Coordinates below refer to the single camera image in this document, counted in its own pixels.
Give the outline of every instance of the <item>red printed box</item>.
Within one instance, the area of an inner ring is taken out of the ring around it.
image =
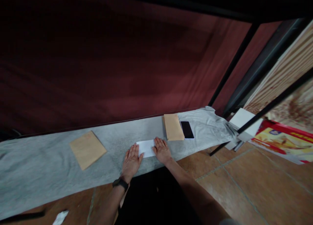
[[[296,164],[313,161],[313,134],[264,120],[250,143]]]

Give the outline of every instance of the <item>forearm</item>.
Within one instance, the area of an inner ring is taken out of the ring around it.
[[[192,205],[206,205],[214,201],[214,198],[190,174],[181,168],[176,161],[171,159],[165,166],[181,186]]]
[[[191,206],[204,224],[219,224],[223,219],[230,217],[223,207],[173,159],[165,166],[181,186]]]
[[[93,221],[92,225],[113,225],[118,206],[124,193],[125,189],[122,186],[114,187],[109,196],[101,205],[96,219]]]

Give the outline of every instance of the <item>gray tablecloth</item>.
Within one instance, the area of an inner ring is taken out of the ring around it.
[[[182,112],[178,117],[190,122],[195,139],[168,142],[175,160],[235,136],[227,121],[210,107]],[[108,152],[82,171],[69,142],[91,130]],[[126,150],[137,141],[156,136],[166,138],[161,116],[1,142],[0,220],[113,182],[121,173]],[[136,175],[162,166],[155,157],[144,158]]]

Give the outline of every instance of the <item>brown floor tile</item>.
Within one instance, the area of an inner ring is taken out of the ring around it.
[[[10,223],[11,225],[37,225],[53,224],[58,213],[69,210],[62,225],[86,225],[90,209],[93,188],[75,193],[59,200],[39,206],[25,213],[34,213],[46,209],[46,215],[39,219]]]
[[[97,215],[97,212],[99,211],[103,201],[108,197],[112,189],[113,189],[112,184],[105,184],[105,185],[96,187],[94,203],[93,203],[92,211],[90,214],[90,222],[91,222],[90,224],[92,224],[92,222],[94,221]]]
[[[223,168],[200,179],[198,183],[241,224],[265,224]]]
[[[312,195],[258,150],[225,168],[269,224],[312,224]]]
[[[295,178],[311,193],[313,193],[313,162],[303,165],[297,165],[289,160],[279,157],[273,153],[270,153],[262,148],[257,148],[264,155],[274,161],[279,167],[281,167],[286,173]]]
[[[220,163],[216,160],[216,158],[210,157],[208,152],[208,150],[196,152],[177,161],[177,163],[184,170],[190,173],[194,179],[197,179],[220,166]]]
[[[211,147],[211,151],[213,151],[215,148],[217,148],[218,146],[214,146]],[[241,148],[239,148],[238,151],[234,151],[234,150],[228,150],[227,148],[222,148],[221,150],[219,150],[217,153],[215,153],[215,156],[219,159],[219,161],[224,164],[227,161],[235,158],[236,156],[239,156],[241,153],[244,153],[245,151],[253,148],[254,146],[251,143],[244,143]]]

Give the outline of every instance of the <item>black phone screen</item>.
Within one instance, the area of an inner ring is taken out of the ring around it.
[[[181,121],[180,124],[182,125],[185,138],[195,138],[188,121]]]

